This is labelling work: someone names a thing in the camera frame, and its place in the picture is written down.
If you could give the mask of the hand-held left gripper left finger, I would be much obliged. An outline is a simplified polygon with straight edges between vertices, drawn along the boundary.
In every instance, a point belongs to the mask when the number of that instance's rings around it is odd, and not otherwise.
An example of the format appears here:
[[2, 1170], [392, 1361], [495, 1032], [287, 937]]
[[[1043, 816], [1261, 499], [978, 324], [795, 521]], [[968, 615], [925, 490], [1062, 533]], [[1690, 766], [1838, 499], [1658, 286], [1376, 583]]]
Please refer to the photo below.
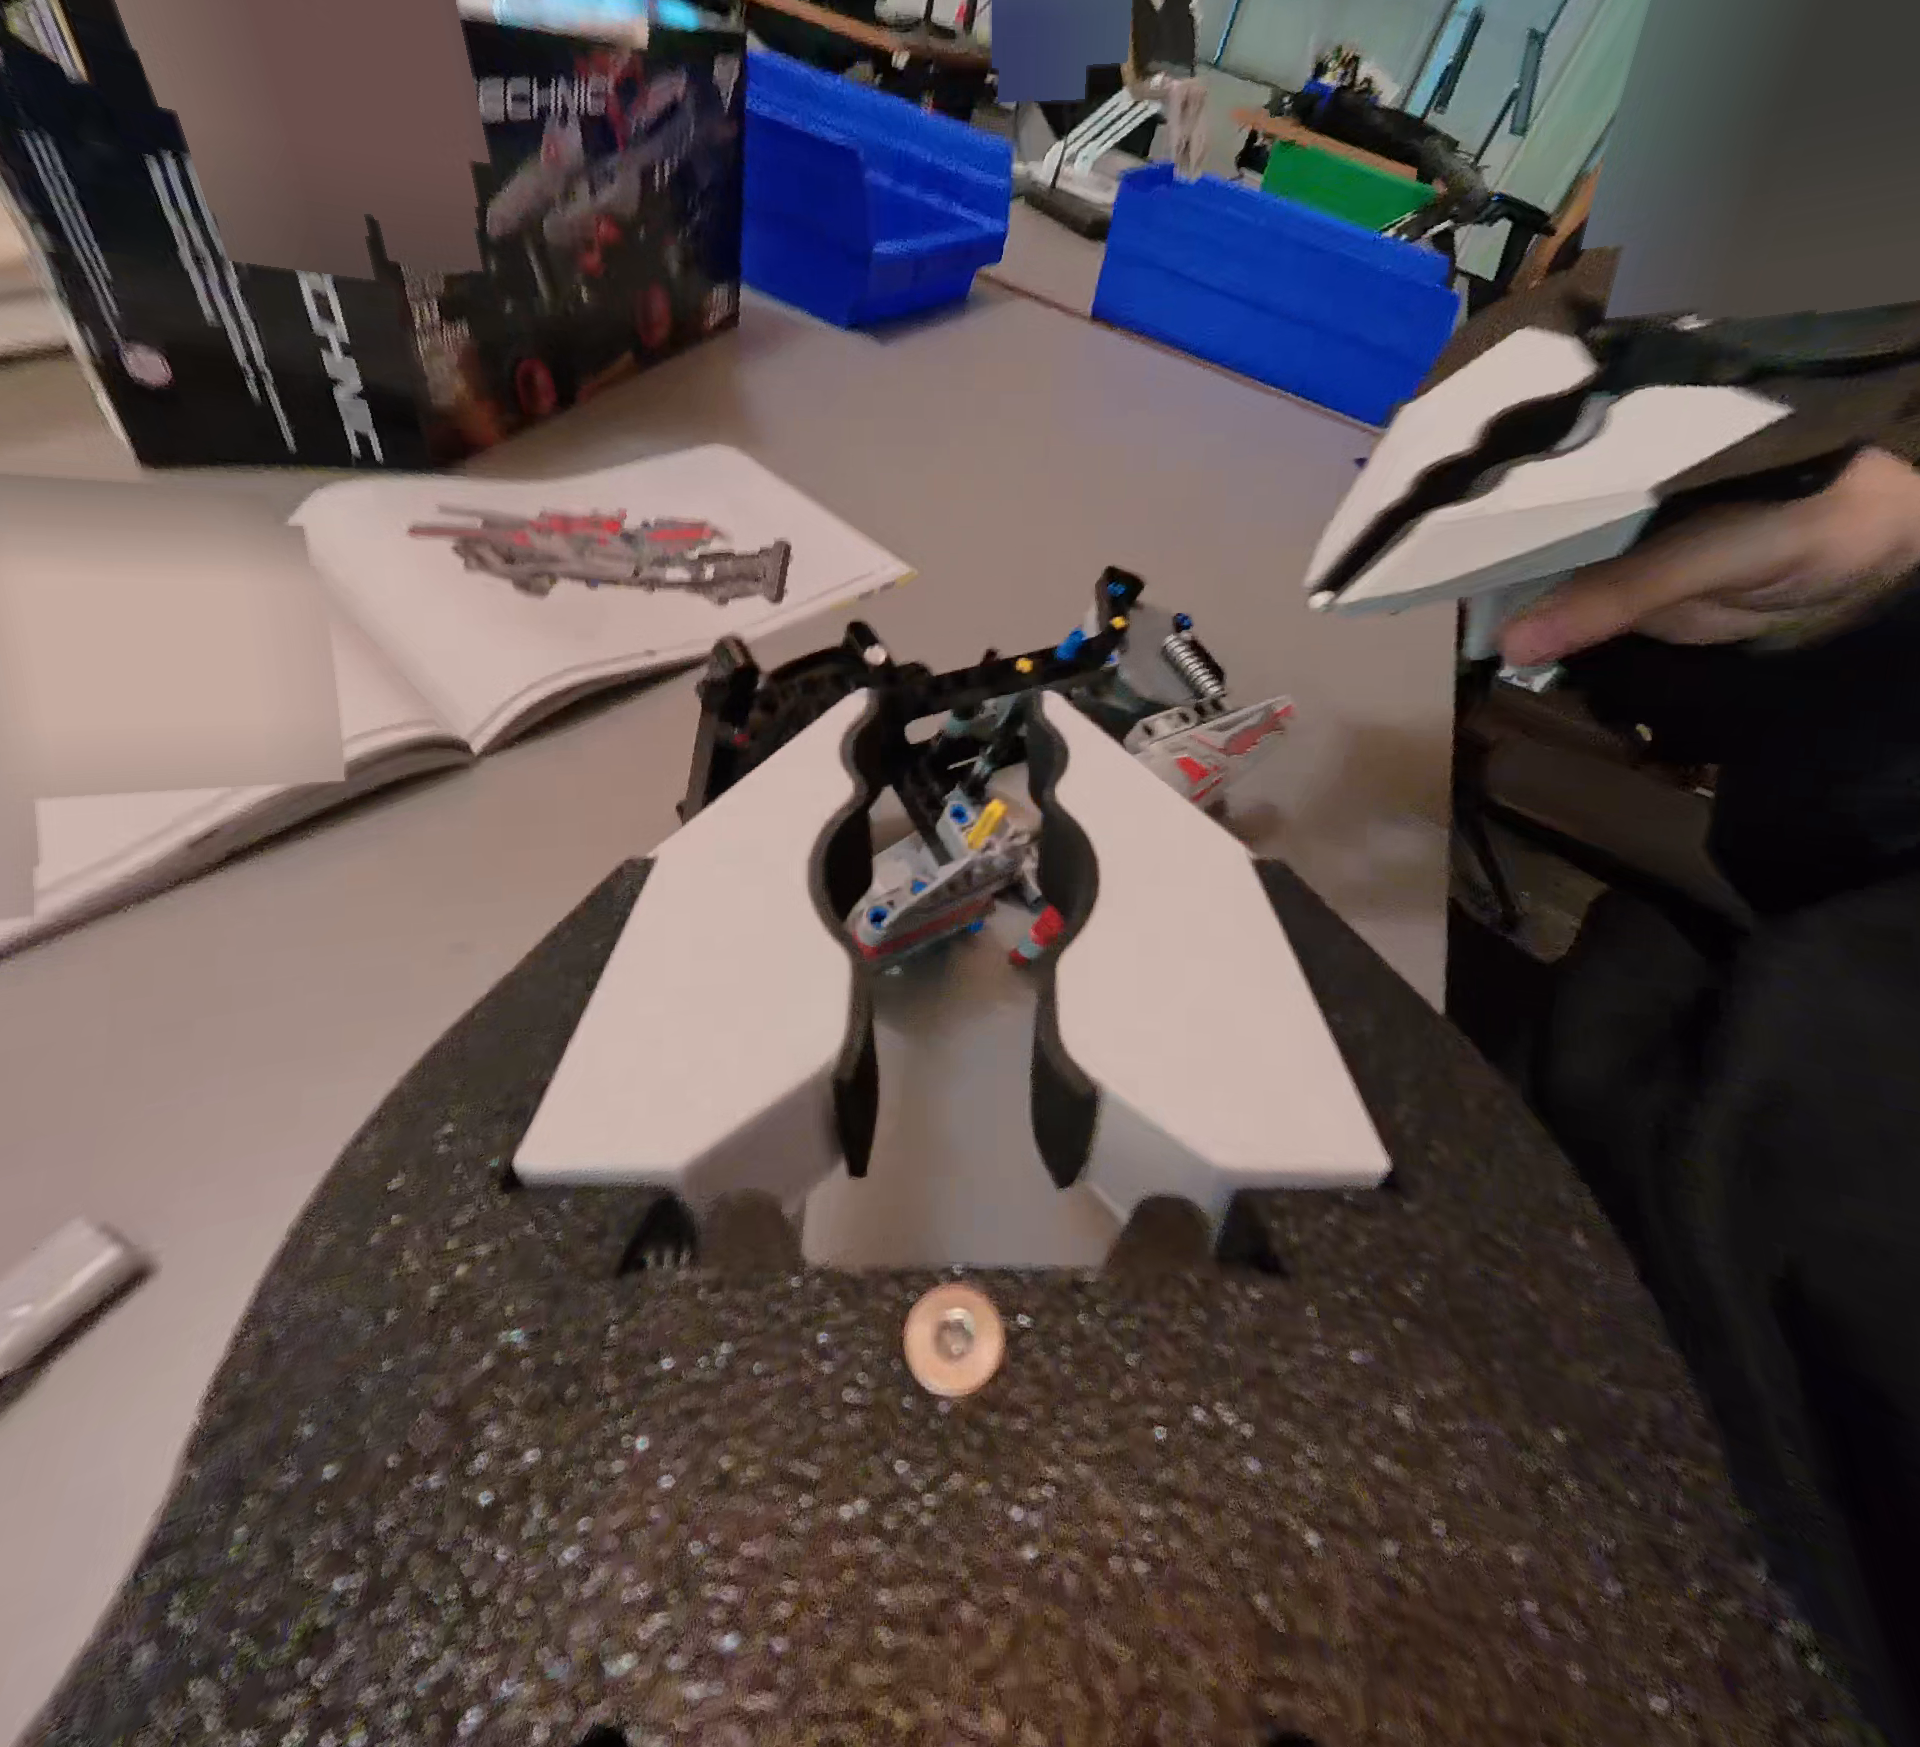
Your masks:
[[875, 994], [848, 913], [871, 881], [877, 709], [871, 690], [830, 705], [642, 862], [516, 1147], [519, 1188], [787, 1208], [870, 1173]]

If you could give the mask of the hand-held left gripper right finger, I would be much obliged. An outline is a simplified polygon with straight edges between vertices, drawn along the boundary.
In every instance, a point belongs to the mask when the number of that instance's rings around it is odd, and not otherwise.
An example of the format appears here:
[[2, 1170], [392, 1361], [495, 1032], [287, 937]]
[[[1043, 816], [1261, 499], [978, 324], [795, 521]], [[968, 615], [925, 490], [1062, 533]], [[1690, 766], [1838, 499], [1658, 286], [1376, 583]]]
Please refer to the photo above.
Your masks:
[[1389, 1152], [1259, 865], [1081, 709], [1028, 703], [1038, 881], [1031, 1129], [1059, 1189], [1125, 1221], [1181, 1199], [1375, 1189]]

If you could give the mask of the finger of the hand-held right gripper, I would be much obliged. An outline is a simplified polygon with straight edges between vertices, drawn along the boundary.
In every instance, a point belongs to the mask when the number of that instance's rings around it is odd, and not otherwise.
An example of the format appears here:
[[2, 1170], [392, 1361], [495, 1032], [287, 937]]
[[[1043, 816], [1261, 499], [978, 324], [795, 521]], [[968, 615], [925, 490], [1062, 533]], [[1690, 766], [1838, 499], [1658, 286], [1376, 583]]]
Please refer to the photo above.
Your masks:
[[1421, 490], [1383, 545], [1311, 584], [1311, 608], [1460, 602], [1612, 559], [1671, 486], [1786, 418], [1787, 404], [1731, 386], [1606, 396], [1559, 448], [1486, 470], [1454, 496]]
[[1311, 550], [1303, 592], [1341, 595], [1357, 580], [1350, 562], [1369, 567], [1380, 556], [1380, 546], [1364, 546], [1376, 524], [1392, 521], [1445, 464], [1473, 457], [1493, 420], [1568, 396], [1579, 404], [1598, 371], [1601, 361], [1583, 339], [1520, 330], [1416, 395], [1386, 424], [1339, 499]]

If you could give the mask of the toy brick vehicle model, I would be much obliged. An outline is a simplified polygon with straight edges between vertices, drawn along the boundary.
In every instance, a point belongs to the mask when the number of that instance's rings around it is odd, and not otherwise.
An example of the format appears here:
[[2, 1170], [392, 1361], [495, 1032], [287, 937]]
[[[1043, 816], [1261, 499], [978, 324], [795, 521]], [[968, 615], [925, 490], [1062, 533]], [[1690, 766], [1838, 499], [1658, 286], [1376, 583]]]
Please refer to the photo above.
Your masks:
[[900, 727], [875, 793], [899, 799], [908, 834], [875, 851], [871, 884], [848, 920], [855, 945], [892, 970], [984, 932], [1008, 898], [1031, 913], [1010, 962], [1037, 966], [1056, 950], [1062, 916], [1043, 894], [1038, 822], [997, 790], [1028, 760], [1025, 696], [1062, 696], [1207, 815], [1294, 718], [1285, 696], [1235, 703], [1191, 618], [1141, 608], [1141, 592], [1135, 574], [1103, 567], [1082, 624], [1056, 647], [988, 649], [944, 672], [899, 662], [865, 624], [768, 672], [740, 639], [723, 639], [699, 680], [701, 718], [679, 816], [689, 822], [830, 705], [877, 688]]

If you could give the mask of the black jointed arm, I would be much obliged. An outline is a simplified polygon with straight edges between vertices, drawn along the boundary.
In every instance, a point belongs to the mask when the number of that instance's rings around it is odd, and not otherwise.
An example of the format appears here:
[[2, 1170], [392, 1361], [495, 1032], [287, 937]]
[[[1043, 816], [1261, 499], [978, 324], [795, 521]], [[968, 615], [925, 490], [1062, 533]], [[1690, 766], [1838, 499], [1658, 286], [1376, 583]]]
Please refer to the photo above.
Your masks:
[[1507, 226], [1499, 263], [1510, 269], [1552, 229], [1546, 210], [1492, 189], [1476, 159], [1449, 132], [1392, 107], [1357, 63], [1339, 70], [1323, 69], [1303, 90], [1273, 94], [1267, 114], [1294, 120], [1323, 141], [1402, 164], [1426, 185], [1426, 203], [1405, 205], [1389, 225], [1389, 239], [1457, 255], [1460, 229]]

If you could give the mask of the grey desk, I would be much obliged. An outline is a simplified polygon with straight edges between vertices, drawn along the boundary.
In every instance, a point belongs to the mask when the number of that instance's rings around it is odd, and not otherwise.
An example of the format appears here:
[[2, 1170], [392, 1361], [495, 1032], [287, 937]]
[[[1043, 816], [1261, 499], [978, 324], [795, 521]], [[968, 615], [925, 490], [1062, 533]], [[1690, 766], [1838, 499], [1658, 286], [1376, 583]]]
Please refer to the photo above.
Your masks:
[[[915, 567], [864, 618], [936, 668], [1071, 627], [1101, 565], [1195, 615], [1292, 733], [1231, 803], [1446, 1001], [1454, 627], [1311, 618], [1303, 565], [1375, 436], [1025, 294], [850, 336], [740, 330], [479, 461], [569, 477], [729, 445]], [[2, 1412], [2, 1743], [108, 1613], [300, 1208], [397, 1080], [674, 826], [685, 680], [368, 799], [2, 966], [2, 1260], [74, 1216], [155, 1274]]]

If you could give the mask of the person's right hand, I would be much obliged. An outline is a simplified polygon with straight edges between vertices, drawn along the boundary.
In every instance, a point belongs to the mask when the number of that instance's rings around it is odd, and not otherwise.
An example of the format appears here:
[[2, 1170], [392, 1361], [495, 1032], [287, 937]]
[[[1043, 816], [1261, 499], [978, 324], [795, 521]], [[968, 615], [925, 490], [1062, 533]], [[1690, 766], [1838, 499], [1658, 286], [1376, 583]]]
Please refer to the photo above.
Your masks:
[[1667, 647], [1818, 642], [1916, 580], [1916, 467], [1862, 451], [1824, 490], [1700, 512], [1518, 612], [1496, 652], [1551, 668], [1620, 636]]

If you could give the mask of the blue plastic bin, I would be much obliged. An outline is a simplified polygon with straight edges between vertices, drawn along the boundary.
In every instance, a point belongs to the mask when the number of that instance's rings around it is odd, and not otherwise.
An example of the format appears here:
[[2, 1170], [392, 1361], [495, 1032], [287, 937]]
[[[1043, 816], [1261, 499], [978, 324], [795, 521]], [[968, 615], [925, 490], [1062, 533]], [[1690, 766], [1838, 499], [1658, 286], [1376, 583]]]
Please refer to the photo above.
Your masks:
[[1461, 304], [1445, 255], [1172, 164], [1122, 176], [1093, 319], [1370, 429]]

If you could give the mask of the green plastic crate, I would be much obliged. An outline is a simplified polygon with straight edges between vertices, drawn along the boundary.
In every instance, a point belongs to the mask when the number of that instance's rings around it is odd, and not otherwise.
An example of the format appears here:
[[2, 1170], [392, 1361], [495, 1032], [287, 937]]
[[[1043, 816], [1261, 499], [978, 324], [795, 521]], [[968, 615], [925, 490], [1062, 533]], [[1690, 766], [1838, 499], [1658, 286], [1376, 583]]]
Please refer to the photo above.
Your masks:
[[1357, 229], [1386, 233], [1435, 200], [1435, 189], [1341, 153], [1273, 138], [1261, 192]]

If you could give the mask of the open instruction booklet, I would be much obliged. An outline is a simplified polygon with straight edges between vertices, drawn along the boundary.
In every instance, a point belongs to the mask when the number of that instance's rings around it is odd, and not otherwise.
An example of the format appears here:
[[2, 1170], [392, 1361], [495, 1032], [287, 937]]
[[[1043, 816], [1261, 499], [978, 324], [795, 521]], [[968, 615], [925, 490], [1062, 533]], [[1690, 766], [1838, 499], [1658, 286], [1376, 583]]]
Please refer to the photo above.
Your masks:
[[42, 803], [36, 907], [2, 923], [6, 957], [701, 664], [729, 631], [757, 642], [914, 580], [718, 445], [547, 483], [343, 480], [291, 527], [329, 606], [343, 775]]

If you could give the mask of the white metal stand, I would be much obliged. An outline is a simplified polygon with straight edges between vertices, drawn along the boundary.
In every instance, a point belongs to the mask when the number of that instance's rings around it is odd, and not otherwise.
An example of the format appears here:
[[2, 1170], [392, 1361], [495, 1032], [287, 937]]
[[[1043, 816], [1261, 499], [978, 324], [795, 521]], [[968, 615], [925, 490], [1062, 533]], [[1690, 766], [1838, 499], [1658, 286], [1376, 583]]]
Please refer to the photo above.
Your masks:
[[1055, 141], [1038, 161], [1015, 164], [1019, 195], [1044, 217], [1101, 241], [1112, 225], [1122, 183], [1134, 172], [1154, 172], [1144, 159], [1128, 159], [1122, 172], [1103, 172], [1135, 135], [1165, 135], [1168, 159], [1162, 173], [1198, 179], [1207, 157], [1207, 87], [1201, 78], [1165, 70], [1144, 81], [1125, 81], [1122, 90]]

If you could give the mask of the blue bin with printed tag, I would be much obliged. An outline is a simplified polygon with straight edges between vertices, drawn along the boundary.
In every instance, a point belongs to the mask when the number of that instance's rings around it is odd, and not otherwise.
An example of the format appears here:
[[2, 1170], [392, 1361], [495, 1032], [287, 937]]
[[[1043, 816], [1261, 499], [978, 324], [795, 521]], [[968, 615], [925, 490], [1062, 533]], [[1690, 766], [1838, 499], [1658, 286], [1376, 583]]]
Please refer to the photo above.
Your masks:
[[743, 90], [743, 288], [877, 330], [958, 310], [1000, 263], [1003, 138], [762, 48]]

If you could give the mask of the light grey curved panel piece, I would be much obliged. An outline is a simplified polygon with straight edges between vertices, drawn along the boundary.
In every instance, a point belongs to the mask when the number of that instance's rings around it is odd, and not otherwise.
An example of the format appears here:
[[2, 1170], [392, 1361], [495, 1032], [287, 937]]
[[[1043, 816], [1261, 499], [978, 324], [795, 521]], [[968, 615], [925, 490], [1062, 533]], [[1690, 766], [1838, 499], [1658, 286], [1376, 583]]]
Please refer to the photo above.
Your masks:
[[150, 1271], [144, 1248], [86, 1216], [43, 1238], [2, 1271], [2, 1384], [36, 1370]]

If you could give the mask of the dark toy box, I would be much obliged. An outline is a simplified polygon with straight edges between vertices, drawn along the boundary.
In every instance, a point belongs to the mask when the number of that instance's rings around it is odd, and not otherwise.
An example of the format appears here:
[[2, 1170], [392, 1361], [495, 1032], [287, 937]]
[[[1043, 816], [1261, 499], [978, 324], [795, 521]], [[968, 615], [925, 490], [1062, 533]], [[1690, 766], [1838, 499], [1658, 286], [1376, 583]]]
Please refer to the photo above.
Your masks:
[[112, 0], [2, 0], [2, 205], [144, 467], [439, 470], [736, 327], [746, 32], [686, 0], [459, 0], [479, 272], [225, 252]]

